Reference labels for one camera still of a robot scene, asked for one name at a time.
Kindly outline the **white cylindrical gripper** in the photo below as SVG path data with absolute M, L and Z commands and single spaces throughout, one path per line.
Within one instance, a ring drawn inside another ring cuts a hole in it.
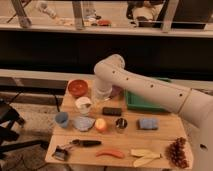
M 105 101 L 109 99 L 112 92 L 112 84 L 96 77 L 92 85 L 92 99 L 94 102 Z

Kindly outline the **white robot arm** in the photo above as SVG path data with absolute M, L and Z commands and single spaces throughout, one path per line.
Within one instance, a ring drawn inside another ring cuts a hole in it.
M 111 55 L 94 66 L 96 97 L 108 97 L 116 85 L 158 104 L 199 129 L 192 171 L 213 171 L 213 96 L 195 89 L 131 73 Z

